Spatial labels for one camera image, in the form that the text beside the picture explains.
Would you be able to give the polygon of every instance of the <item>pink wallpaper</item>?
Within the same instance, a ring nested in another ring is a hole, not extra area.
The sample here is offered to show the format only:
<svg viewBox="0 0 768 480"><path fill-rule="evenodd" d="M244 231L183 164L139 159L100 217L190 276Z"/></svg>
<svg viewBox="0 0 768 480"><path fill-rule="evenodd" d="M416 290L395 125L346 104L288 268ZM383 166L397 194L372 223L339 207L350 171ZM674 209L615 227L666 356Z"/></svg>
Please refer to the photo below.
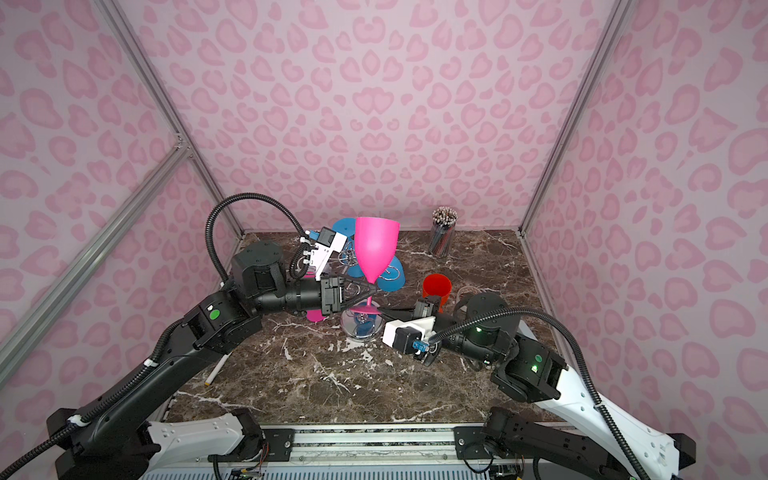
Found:
<svg viewBox="0 0 768 480"><path fill-rule="evenodd" d="M768 3L646 0L531 245L601 391L768 477Z"/></svg>
<svg viewBox="0 0 768 480"><path fill-rule="evenodd" d="M0 6L0 343L170 150L88 0Z"/></svg>
<svg viewBox="0 0 768 480"><path fill-rule="evenodd" d="M516 227L613 2L121 3L226 194ZM235 206L255 230L292 230Z"/></svg>
<svg viewBox="0 0 768 480"><path fill-rule="evenodd" d="M146 359L169 323L214 291L218 277L203 232L212 206L194 169L182 164L0 391L0 467L47 438L48 415L99 396ZM214 239L225 260L232 230L220 222ZM54 478L49 469L61 453L54 450L22 472Z"/></svg>

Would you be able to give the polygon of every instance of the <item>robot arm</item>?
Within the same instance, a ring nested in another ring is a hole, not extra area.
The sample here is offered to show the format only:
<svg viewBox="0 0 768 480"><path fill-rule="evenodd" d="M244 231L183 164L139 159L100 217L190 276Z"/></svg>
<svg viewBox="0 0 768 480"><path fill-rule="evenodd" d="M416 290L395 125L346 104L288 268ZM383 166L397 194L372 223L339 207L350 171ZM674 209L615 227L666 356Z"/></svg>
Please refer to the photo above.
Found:
<svg viewBox="0 0 768 480"><path fill-rule="evenodd" d="M222 454L221 461L254 457L263 439L247 411L174 427L146 419L185 382L260 331L263 315L307 310L329 315L377 291L376 286L347 276L285 283L282 250L270 241L248 246L232 264L232 277L222 290L206 297L161 336L159 356L147 359L88 405L59 409L48 418L51 435L71 423L83 424L57 442L65 449L56 461L60 479L133 480L174 458L210 453ZM346 298L349 283L356 284L359 292ZM137 375L148 366L151 371L137 382ZM90 422L81 421L111 397L119 398Z"/></svg>
<svg viewBox="0 0 768 480"><path fill-rule="evenodd" d="M467 329L437 312L438 305L420 300L416 312L424 318L397 319L385 326L384 343L428 365L441 349L493 365L491 381L517 402L534 403L571 423L583 435L559 432L526 422L504 409L493 409L485 423L485 447L498 456L523 454L567 466L591 478L639 478L579 373L557 353L517 332L520 315L475 323ZM473 296L467 305L468 322L506 305L493 293ZM402 318L394 311L384 312ZM435 332L455 333L430 344ZM599 395L642 469L652 480L677 478L680 469L695 462L695 442L684 434L665 434L634 418Z"/></svg>

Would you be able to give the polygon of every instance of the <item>red cup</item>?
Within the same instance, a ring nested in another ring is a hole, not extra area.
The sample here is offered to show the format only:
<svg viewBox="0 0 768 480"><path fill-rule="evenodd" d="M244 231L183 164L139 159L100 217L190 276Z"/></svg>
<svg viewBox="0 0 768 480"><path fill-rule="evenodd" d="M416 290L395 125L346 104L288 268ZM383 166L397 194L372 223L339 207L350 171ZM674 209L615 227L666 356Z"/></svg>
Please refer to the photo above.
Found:
<svg viewBox="0 0 768 480"><path fill-rule="evenodd" d="M422 296L427 297L431 295L437 295L440 299L440 312L442 312L442 306L448 301L448 297L451 296L451 280L445 275L440 273L433 273L427 276L422 283Z"/></svg>

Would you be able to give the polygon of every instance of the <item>marble surface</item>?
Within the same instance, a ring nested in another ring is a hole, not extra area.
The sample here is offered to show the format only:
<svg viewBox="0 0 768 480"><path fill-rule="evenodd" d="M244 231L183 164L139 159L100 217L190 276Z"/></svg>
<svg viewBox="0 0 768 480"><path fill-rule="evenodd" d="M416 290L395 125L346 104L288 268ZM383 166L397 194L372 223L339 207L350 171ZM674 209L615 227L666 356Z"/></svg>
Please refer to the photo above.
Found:
<svg viewBox="0 0 768 480"><path fill-rule="evenodd" d="M259 233L296 246L290 233ZM425 253L429 232L401 232L397 257L406 285L374 300L383 306L413 306L421 283L442 273L453 283L446 312L463 286L500 293L510 306L541 308L525 255L515 232L456 232L449 257ZM248 241L255 240L251 235ZM546 323L525 319L535 335L554 348ZM258 421L273 423L481 422L492 406L518 411L533 421L560 420L533 405L511 401L490 381L490 369L472 371L458 355L443 351L430 367L400 356L381 336L361 344L349 341L339 316L312 324L288 314L266 316L263 330L235 349L211 386L210 369L184 385L167 420L181 422L251 409Z"/></svg>

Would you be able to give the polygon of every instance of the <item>cable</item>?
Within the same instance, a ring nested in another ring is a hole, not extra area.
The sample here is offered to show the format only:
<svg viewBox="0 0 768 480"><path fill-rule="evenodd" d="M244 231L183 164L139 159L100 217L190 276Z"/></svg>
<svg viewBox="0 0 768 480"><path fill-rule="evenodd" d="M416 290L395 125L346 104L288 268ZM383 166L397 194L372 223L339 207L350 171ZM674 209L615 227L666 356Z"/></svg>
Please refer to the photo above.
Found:
<svg viewBox="0 0 768 480"><path fill-rule="evenodd" d="M219 472L219 455L209 455L211 463L214 464L214 477L216 480L221 480L221 472Z"/></svg>
<svg viewBox="0 0 768 480"><path fill-rule="evenodd" d="M477 316L468 322L450 326L441 332L437 332L436 334L429 337L429 345L441 342L443 339L446 339L455 333L461 332L462 330L468 329L470 326L477 325L478 323L482 323L486 320L497 319L509 315L533 316L534 318L538 318L544 320L546 323L549 323L562 334L562 336L568 342L568 345L571 346L571 350L573 350L574 358L576 359L576 365L578 366L579 372L581 373L581 379L584 382L584 386L587 388L592 401L594 402L594 408L602 415L605 424L608 426L608 429L611 430L611 434L614 436L614 439L616 439L616 443L627 457L627 460L630 462L630 465L632 465L632 468L634 468L637 476L640 477L641 480L650 480L650 477L645 472L645 469L637 460L634 452L632 452L632 448L627 443L624 435L621 434L621 430L619 430L619 428L616 426L616 422L614 421L613 417L611 417L611 413L608 411L607 407L602 404L603 401L600 398L600 393L595 388L594 383L592 382L592 377L589 375L589 370L587 369L587 363L584 361L584 354L581 352L581 347L578 345L578 342L576 341L573 334L568 330L568 328L565 327L565 325L560 323L558 319L554 318L546 312L523 306L493 310L484 315Z"/></svg>
<svg viewBox="0 0 768 480"><path fill-rule="evenodd" d="M214 224L216 223L216 218L219 216L221 211L224 210L224 208L240 200L260 200L272 205L273 207L283 212L286 217L288 217L288 220L290 220L290 223L293 224L293 227L296 229L296 231L299 232L299 235L304 235L304 229L301 227L301 223L299 223L298 219L293 216L290 210L288 210L282 203L272 197L254 192L246 192L244 194L234 194L225 198L219 202L213 210L210 211L208 220L205 222L205 247L208 249L208 256L210 257L210 261L213 262L214 267L216 267L216 271L219 273L221 281L223 282L226 282L229 279L229 276L227 275L227 270L224 269L224 266L221 264L219 256L216 255L216 247L214 246Z"/></svg>
<svg viewBox="0 0 768 480"><path fill-rule="evenodd" d="M533 477L536 480L541 480L541 475L539 475L538 473L538 460L539 460L538 457L533 458Z"/></svg>
<svg viewBox="0 0 768 480"><path fill-rule="evenodd" d="M165 346L168 343L168 339L170 339L171 333L176 329L176 327L181 325L182 322L183 322L183 319L179 319L173 322L172 324L170 324L162 332L162 334L160 335L160 338L157 339L157 343L154 346L154 350L149 355L147 362L144 364L141 370L139 370L139 372L136 375L134 375L134 378L130 379L117 392L108 396L104 401L96 405L90 412L87 412L84 415L81 415L80 421L83 424L91 423L94 419L98 418L100 415L104 414L106 411L111 409L117 402L122 400L128 393L130 393L131 390L135 389L137 385L139 385L142 381L144 381L144 379L147 378L149 373L155 368L151 365L152 364L157 365L157 361L161 357L163 350L165 350ZM29 462L37 458L40 454L42 454L52 446L57 445L62 440L66 439L69 435L76 432L80 428L82 427L80 427L79 425L76 425L71 422L68 423L67 426L65 426L63 429L51 435L51 438L41 443L40 445L34 447L32 450L22 455L18 460L10 464L5 470L0 472L0 480L8 480L8 478L11 478L11 475L18 472L18 470L21 469L24 465L27 465Z"/></svg>
<svg viewBox="0 0 768 480"><path fill-rule="evenodd" d="M466 452L466 451L467 451L467 449L468 449L469 447L472 447L472 446L475 446L475 445L480 445L480 443L479 443L479 442L478 442L478 443L470 443L469 445L467 445L466 447L464 447L464 452ZM483 468L482 470L475 470L475 469L474 469L474 468L473 468L473 467L472 467L472 466L469 464L469 462L467 462L467 455L463 455L463 456L464 456L464 465L467 465L467 468L469 468L470 470L472 470L474 473L476 473L476 474L478 474L478 475L480 475L481 473L486 473L488 470L490 470L490 469L491 469L491 465L493 465L493 454L490 454L490 453L489 453L489 455L491 456L491 461L490 461L490 462L488 462L488 464L487 464L487 465L485 466L485 468Z"/></svg>
<svg viewBox="0 0 768 480"><path fill-rule="evenodd" d="M302 257L304 257L304 244L300 243L299 248L296 249L295 252L293 252L293 257L290 259L290 263L288 264L288 274L291 275L291 278L298 279L302 278L306 275L306 272L310 269L310 265L308 263L304 263L303 265L299 265L299 262L301 261Z"/></svg>

